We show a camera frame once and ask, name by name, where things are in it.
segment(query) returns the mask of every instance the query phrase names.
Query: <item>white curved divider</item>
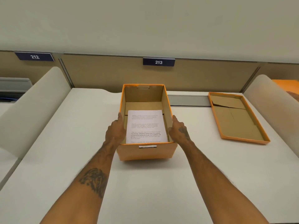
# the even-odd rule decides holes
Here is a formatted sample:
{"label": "white curved divider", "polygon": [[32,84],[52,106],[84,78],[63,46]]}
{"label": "white curved divider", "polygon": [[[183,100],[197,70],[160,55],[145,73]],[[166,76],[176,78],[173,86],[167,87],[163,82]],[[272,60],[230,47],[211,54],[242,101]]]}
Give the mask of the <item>white curved divider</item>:
{"label": "white curved divider", "polygon": [[23,158],[71,90],[52,67],[0,117],[0,147]]}
{"label": "white curved divider", "polygon": [[299,157],[299,102],[266,75],[257,76],[244,96]]}

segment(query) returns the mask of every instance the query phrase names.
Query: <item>navy blue label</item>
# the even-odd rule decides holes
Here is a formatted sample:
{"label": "navy blue label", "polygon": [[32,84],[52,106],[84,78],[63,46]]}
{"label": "navy blue label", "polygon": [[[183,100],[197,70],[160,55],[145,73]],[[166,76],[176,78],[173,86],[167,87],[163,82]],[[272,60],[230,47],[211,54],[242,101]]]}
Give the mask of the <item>navy blue label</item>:
{"label": "navy blue label", "polygon": [[150,58],[150,57],[143,58],[143,65],[173,67],[174,62],[175,59],[168,59],[168,58]]}
{"label": "navy blue label", "polygon": [[15,52],[22,61],[54,61],[52,54],[44,52]]}

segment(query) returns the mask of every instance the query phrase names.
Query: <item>blue cable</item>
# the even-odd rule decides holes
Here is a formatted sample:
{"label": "blue cable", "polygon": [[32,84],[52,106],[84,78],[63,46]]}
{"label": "blue cable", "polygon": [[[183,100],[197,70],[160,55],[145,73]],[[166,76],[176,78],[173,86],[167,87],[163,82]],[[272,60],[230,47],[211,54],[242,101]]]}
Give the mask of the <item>blue cable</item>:
{"label": "blue cable", "polygon": [[10,101],[17,101],[18,99],[15,98],[7,98],[7,97],[0,97],[2,100],[10,100]]}

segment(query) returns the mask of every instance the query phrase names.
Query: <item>forearm tattoo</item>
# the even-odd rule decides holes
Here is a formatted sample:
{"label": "forearm tattoo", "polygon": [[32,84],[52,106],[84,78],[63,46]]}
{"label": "forearm tattoo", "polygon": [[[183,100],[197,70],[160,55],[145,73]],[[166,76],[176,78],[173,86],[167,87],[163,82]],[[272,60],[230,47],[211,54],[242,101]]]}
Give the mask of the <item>forearm tattoo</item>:
{"label": "forearm tattoo", "polygon": [[180,127],[178,130],[179,130],[179,132],[183,133],[187,139],[190,139],[190,136],[188,134],[186,127]]}
{"label": "forearm tattoo", "polygon": [[103,199],[106,190],[108,177],[98,168],[88,170],[84,176],[79,180],[81,184],[86,184]]}

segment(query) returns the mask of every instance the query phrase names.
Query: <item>forearm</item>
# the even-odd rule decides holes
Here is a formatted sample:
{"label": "forearm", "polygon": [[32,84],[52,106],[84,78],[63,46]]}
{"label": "forearm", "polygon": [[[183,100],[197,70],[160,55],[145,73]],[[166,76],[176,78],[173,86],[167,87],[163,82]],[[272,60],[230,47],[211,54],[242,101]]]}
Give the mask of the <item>forearm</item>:
{"label": "forearm", "polygon": [[96,223],[118,146],[105,142],[54,203],[41,224]]}
{"label": "forearm", "polygon": [[268,223],[260,211],[190,140],[181,144],[214,224]]}

